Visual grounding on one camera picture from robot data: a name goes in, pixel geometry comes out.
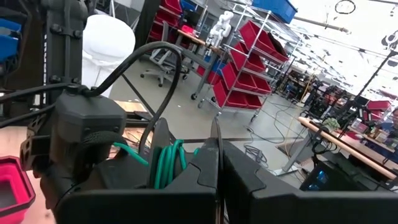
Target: wire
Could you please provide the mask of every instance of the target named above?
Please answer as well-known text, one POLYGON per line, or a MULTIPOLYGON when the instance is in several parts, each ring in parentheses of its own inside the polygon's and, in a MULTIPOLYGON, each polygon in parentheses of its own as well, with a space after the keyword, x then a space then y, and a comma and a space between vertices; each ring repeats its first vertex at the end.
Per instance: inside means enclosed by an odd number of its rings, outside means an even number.
POLYGON ((79 185, 79 183, 71 184, 70 188, 69 188, 65 193, 63 193, 63 194, 61 195, 61 197, 58 199, 57 203, 56 203, 55 206, 54 206, 54 209, 57 208, 57 206, 58 206, 58 204, 61 202, 61 200, 62 200, 67 194, 69 194, 69 192, 70 192, 73 188, 75 188, 77 185, 79 185))
POLYGON ((124 149, 126 152, 129 153, 130 156, 135 158, 141 164, 143 164, 145 166, 149 165, 148 162, 145 159, 143 159, 141 156, 139 156, 136 152, 134 152, 134 150, 132 148, 130 148, 130 146, 127 146, 125 144, 121 144, 121 143, 118 143, 118 142, 114 142, 113 145, 116 146, 116 147, 120 147, 121 149, 124 149))
POLYGON ((151 50, 156 50, 156 49, 167 49, 177 56, 176 65, 175 65, 175 74, 174 74, 174 78, 173 78, 172 84, 170 86, 170 89, 166 94, 166 97, 164 98, 162 104, 159 106, 159 109, 153 115, 152 119, 149 121, 149 124, 147 125, 147 127, 145 128, 145 130, 141 136, 141 139, 139 141, 139 151, 144 150, 146 139, 148 138, 149 133, 152 131, 153 127, 155 126, 155 123, 160 118, 160 116, 162 115, 166 106, 170 102, 171 97, 173 96, 174 91, 177 87, 177 83, 179 81, 180 72, 181 72, 181 68, 182 68, 182 59, 181 59, 181 55, 178 51, 178 47, 175 46, 174 44, 170 44, 167 42, 152 42, 152 43, 143 45, 143 46, 139 47, 138 49, 136 49, 135 51, 133 51, 133 53, 131 55, 129 55, 106 78, 106 80, 98 88, 95 88, 94 90, 83 91, 83 95, 85 95, 87 97, 99 96, 105 90, 107 90, 137 59, 139 59, 141 56, 143 56, 146 52, 151 51, 151 50))
POLYGON ((58 83, 58 84, 49 84, 49 85, 45 85, 45 86, 33 87, 33 88, 26 89, 26 90, 18 90, 18 91, 15 91, 14 93, 9 93, 9 94, 6 94, 6 95, 0 97, 0 104, 4 103, 6 101, 13 100, 13 99, 23 98, 25 96, 31 96, 31 95, 43 93, 46 91, 63 90, 68 85, 69 85, 69 83, 58 83))
POLYGON ((278 130, 278 132, 279 132, 280 135, 282 136, 282 139, 283 139, 283 140, 282 140, 281 142, 274 142, 274 141, 271 141, 271 140, 269 140, 269 139, 267 139, 267 138, 265 138, 265 137, 262 137, 262 136, 256 134, 256 133, 254 132, 254 130, 253 130, 252 128, 250 128, 249 126, 244 126, 244 127, 246 128, 246 130, 250 132, 250 138, 251 138, 251 141, 250 141, 250 142, 247 142, 247 143, 244 143, 244 144, 243 144, 243 147, 244 147, 244 150, 245 150, 245 154, 248 155, 248 156, 252 156, 252 159, 254 159, 258 164, 263 165, 264 168, 267 169, 267 170, 268 170, 268 168, 269 168, 269 165, 268 165, 268 163, 267 163, 267 162, 268 162, 267 157, 264 155, 264 153, 263 153, 259 148, 256 148, 256 147, 254 147, 254 146, 252 146, 252 145, 250 145, 250 144, 252 144, 252 143, 254 142, 253 136, 257 136, 258 138, 260 138, 260 139, 262 139, 262 140, 265 140, 265 141, 267 141, 267 142, 273 143, 273 144, 280 144, 280 143, 285 142, 285 136, 283 135, 282 131, 280 131, 280 129, 276 126, 276 121, 277 121, 278 114, 279 114, 280 112, 282 112, 282 111, 288 110, 291 106, 292 106, 292 103, 291 103, 289 106, 286 106, 286 107, 287 107, 286 109, 284 109, 284 110, 279 110, 279 111, 276 112, 276 114, 275 114, 274 126, 275 126, 276 130, 278 130))
MULTIPOLYGON (((166 146, 162 149, 156 168, 154 184, 155 189, 163 189, 173 181, 175 156, 177 152, 180 154, 182 170, 185 170, 187 168, 187 161, 185 160, 185 149, 182 147, 183 143, 184 141, 179 139, 176 140, 173 145, 166 146)), ((130 146, 118 142, 114 142, 113 145, 124 149, 130 156, 132 156, 142 165, 149 165, 149 163, 145 159, 143 159, 138 153, 136 153, 134 149, 132 149, 130 146)), ((193 154, 197 155, 198 152, 199 148, 195 149, 193 154)))
POLYGON ((23 114, 23 115, 20 115, 18 117, 15 117, 15 118, 7 119, 7 120, 5 120, 3 122, 0 122, 0 128, 4 128, 6 126, 21 122, 23 120, 31 119, 31 118, 34 118, 36 116, 48 113, 49 111, 53 110, 54 107, 55 107, 55 104, 52 104, 52 105, 47 106, 47 107, 45 107, 43 109, 31 112, 31 113, 23 114))

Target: table leg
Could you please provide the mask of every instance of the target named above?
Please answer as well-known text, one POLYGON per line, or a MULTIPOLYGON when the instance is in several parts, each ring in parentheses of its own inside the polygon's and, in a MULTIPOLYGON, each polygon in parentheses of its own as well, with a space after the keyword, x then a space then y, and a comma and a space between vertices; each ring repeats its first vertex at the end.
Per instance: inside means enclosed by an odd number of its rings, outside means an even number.
POLYGON ((175 45, 177 45, 177 46, 181 46, 181 42, 182 42, 182 35, 180 34, 180 35, 178 35, 178 37, 177 37, 177 41, 175 42, 175 45))
POLYGON ((191 99, 195 100, 198 97, 201 89, 205 85, 207 78, 209 77, 209 74, 211 72, 211 69, 213 68, 214 63, 216 62, 216 58, 217 58, 217 54, 213 53, 210 57, 210 66, 208 68, 206 68, 205 73, 203 74, 203 76, 199 82, 198 88, 197 88, 196 92, 194 92, 194 94, 192 94, 191 99))
POLYGON ((289 158, 286 165, 283 166, 279 170, 275 170, 274 174, 275 175, 284 175, 284 174, 288 174, 290 172, 295 172, 297 170, 297 167, 293 166, 293 164, 295 163, 298 156, 301 155, 301 153, 304 151, 304 149, 309 144, 311 144, 311 137, 308 134, 302 142, 298 143, 297 150, 293 153, 292 157, 289 158))

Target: wooden table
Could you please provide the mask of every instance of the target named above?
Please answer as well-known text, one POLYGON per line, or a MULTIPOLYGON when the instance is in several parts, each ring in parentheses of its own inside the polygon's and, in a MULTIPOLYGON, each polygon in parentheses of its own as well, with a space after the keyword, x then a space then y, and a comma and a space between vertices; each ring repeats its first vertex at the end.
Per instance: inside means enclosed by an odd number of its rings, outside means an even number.
MULTIPOLYGON (((310 123, 310 119, 300 117, 297 119, 302 125, 306 128, 317 132, 318 128, 315 125, 310 123)), ((335 139, 331 134, 326 132, 321 132, 321 136, 336 144, 342 150, 350 153, 352 156, 356 157, 357 159, 361 160, 369 167, 377 170, 382 175, 385 175, 389 179, 395 179, 396 175, 389 171, 389 169, 398 169, 398 164, 392 161, 387 161, 383 166, 381 165, 383 160, 385 159, 384 156, 378 154, 377 152, 373 151, 372 149, 366 147, 365 145, 361 144, 359 141, 349 137, 349 136, 342 136, 341 141, 335 139)))
POLYGON ((366 140, 371 141, 371 142, 373 142, 374 144, 377 144, 378 146, 383 147, 384 149, 386 149, 386 150, 388 150, 388 151, 390 151, 390 152, 395 152, 395 150, 390 149, 390 148, 389 148, 388 146, 386 146, 385 144, 383 144, 383 143, 381 143, 381 142, 378 142, 378 141, 376 141, 376 140, 373 139, 373 138, 370 138, 367 134, 363 134, 363 133, 358 132, 357 130, 353 129, 351 126, 348 126, 348 129, 349 129, 350 131, 352 131, 352 132, 355 132, 356 134, 359 134, 360 136, 362 136, 362 137, 365 138, 366 140))
POLYGON ((199 44, 199 45, 206 46, 206 47, 210 48, 210 50, 214 51, 216 54, 221 55, 223 53, 223 51, 221 49, 219 49, 217 47, 214 47, 214 46, 207 45, 204 40, 201 40, 201 39, 199 39, 197 37, 194 37, 194 36, 192 36, 192 34, 186 33, 186 32, 184 32, 182 30, 178 30, 177 32, 178 32, 178 34, 180 34, 180 35, 182 35, 182 36, 184 36, 186 38, 189 38, 192 42, 194 42, 196 44, 199 44))
MULTIPOLYGON (((140 103, 130 103, 117 101, 117 103, 126 111, 146 111, 140 103)), ((19 157, 19 148, 21 142, 26 139, 26 127, 10 126, 0 129, 0 156, 17 156, 19 157)), ((141 138, 142 128, 126 128, 124 137, 132 141, 141 138)), ((152 133, 148 136, 148 140, 152 139, 152 133)), ((40 189, 40 179, 35 179, 32 171, 27 172, 32 186, 36 193, 35 202, 25 214, 25 224, 54 224, 55 220, 50 210, 45 208, 45 198, 40 189)))

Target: desk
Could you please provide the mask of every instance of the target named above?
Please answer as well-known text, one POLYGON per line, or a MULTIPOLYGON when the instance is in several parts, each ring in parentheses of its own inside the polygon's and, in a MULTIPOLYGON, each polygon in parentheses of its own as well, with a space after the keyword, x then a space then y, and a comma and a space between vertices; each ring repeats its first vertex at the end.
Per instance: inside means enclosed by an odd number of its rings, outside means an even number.
MULTIPOLYGON (((312 125, 310 123, 310 119, 308 118, 303 118, 300 117, 297 119, 303 126, 308 128, 309 130, 313 132, 317 132, 318 128, 315 125, 312 125)), ((339 136, 339 133, 332 133, 334 136, 339 136)), ((373 151, 372 149, 362 145, 359 141, 352 139, 351 137, 348 136, 343 136, 341 138, 341 141, 335 139, 331 134, 328 134, 326 132, 322 132, 321 136, 326 139, 327 141, 330 141, 334 144, 336 144, 338 147, 340 147, 342 150, 348 152, 355 158, 359 159, 360 161, 364 162, 367 164, 369 167, 372 167, 376 171, 378 171, 380 174, 386 176, 389 179, 395 179, 397 176, 391 172, 389 169, 398 169, 398 164, 392 162, 392 161, 387 161, 383 166, 383 160, 385 159, 384 156, 378 154, 377 152, 373 151)), ((293 166, 295 159, 297 158, 298 155, 304 150, 304 147, 298 148, 292 157, 289 159, 289 161, 286 163, 286 165, 282 168, 283 171, 288 172, 290 168, 293 166)))
POLYGON ((350 131, 352 131, 352 132, 355 132, 356 134, 359 134, 360 136, 362 136, 362 137, 365 138, 366 140, 371 141, 371 142, 373 142, 374 144, 377 144, 378 146, 383 147, 385 150, 388 150, 388 151, 390 151, 390 152, 395 152, 395 150, 390 149, 390 148, 389 148, 388 146, 386 146, 385 144, 383 144, 383 143, 381 143, 381 142, 378 142, 378 141, 374 140, 373 138, 370 138, 367 134, 363 134, 363 133, 360 133, 360 132, 356 131, 356 130, 353 129, 351 126, 348 126, 348 129, 349 129, 350 131))
POLYGON ((205 68, 205 72, 203 74, 203 76, 201 77, 201 80, 199 82, 198 88, 197 90, 194 92, 194 94, 192 94, 191 99, 196 99, 197 96, 199 95, 201 89, 203 88, 207 77, 209 76, 210 72, 211 72, 211 68, 213 67, 214 63, 216 62, 217 59, 217 55, 221 55, 223 53, 223 51, 217 47, 213 47, 213 46, 208 46, 206 45, 206 42, 204 40, 201 40, 199 38, 196 38, 194 36, 192 36, 191 34, 188 34, 182 30, 178 30, 178 38, 177 41, 175 43, 175 45, 177 46, 181 46, 181 41, 183 37, 189 38, 192 42, 198 44, 198 45, 202 45, 205 46, 206 48, 210 48, 210 50, 213 51, 213 54, 210 57, 210 61, 206 62, 203 60, 203 57, 199 57, 196 54, 194 54, 193 52, 191 52, 188 49, 185 49, 183 47, 182 48, 182 55, 186 56, 187 58, 191 59, 192 61, 196 62, 197 64, 199 64, 199 66, 202 66, 203 68, 205 68))
MULTIPOLYGON (((126 111, 145 111, 145 108, 140 103, 130 103, 117 101, 117 103, 126 111)), ((21 142, 26 139, 26 127, 10 126, 0 129, 0 156, 17 156, 19 157, 19 148, 21 142)), ((143 129, 126 128, 124 136, 132 141, 137 141, 136 138, 141 137, 143 129)), ((25 214, 24 224, 54 224, 55 220, 50 210, 45 208, 45 198, 40 189, 40 179, 35 179, 32 171, 28 171, 30 182, 36 193, 35 202, 25 214)))

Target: workbench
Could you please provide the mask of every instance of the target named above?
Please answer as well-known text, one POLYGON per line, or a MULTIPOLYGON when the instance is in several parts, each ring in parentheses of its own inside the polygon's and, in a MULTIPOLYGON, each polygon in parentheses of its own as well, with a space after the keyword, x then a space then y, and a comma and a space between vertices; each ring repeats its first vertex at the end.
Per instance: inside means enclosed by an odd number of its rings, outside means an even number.
MULTIPOLYGON (((297 118, 297 120, 301 123, 301 125, 306 127, 309 131, 314 133, 318 131, 318 128, 310 123, 311 120, 309 118, 300 117, 297 118)), ((387 177, 388 179, 393 180, 397 177, 393 169, 398 169, 398 164, 392 161, 385 161, 386 158, 384 156, 366 147, 365 145, 361 144, 359 141, 346 135, 342 136, 340 139, 337 139, 336 137, 340 135, 337 132, 333 132, 330 134, 322 131, 320 135, 325 141, 329 141, 333 144, 336 144, 342 150, 346 151, 355 158, 359 159, 361 162, 373 168, 374 170, 376 170, 383 176, 387 177)), ((289 161, 286 163, 285 166, 283 166, 282 170, 284 172, 288 172, 292 169, 292 166, 296 161, 296 158, 303 152, 305 146, 308 145, 310 140, 311 140, 310 136, 307 135, 304 141, 298 145, 298 148, 289 158, 289 161)))
POLYGON ((214 47, 214 46, 208 46, 204 40, 201 40, 199 38, 196 38, 192 36, 191 34, 188 34, 182 30, 178 30, 178 38, 175 43, 175 45, 181 47, 182 52, 181 54, 186 56, 187 58, 191 59, 193 62, 197 63, 199 66, 203 67, 205 69, 205 72, 203 76, 201 77, 201 80, 199 82, 197 90, 192 94, 191 99, 195 100, 199 93, 201 92, 201 89, 205 85, 205 82, 211 72, 211 68, 213 67, 214 63, 216 62, 217 56, 222 54, 222 50, 214 47), (190 39, 193 43, 197 44, 198 46, 205 46, 206 48, 210 48, 210 50, 213 51, 211 54, 209 62, 204 61, 202 56, 197 56, 194 52, 184 48, 181 46, 182 39, 186 37, 190 39))
MULTIPOLYGON (((130 103, 116 101, 126 111, 146 111, 140 103, 130 103)), ((126 128, 123 136, 133 142, 141 138, 142 128, 126 128)), ((19 149, 21 142, 26 140, 26 127, 10 126, 0 129, 0 156, 17 156, 19 157, 19 149)), ((147 145, 149 146, 152 139, 152 133, 148 136, 147 145)), ((36 193, 35 202, 31 205, 25 214, 24 224, 54 224, 55 220, 50 210, 45 208, 45 198, 40 189, 40 179, 33 176, 32 171, 28 171, 30 182, 36 193)))

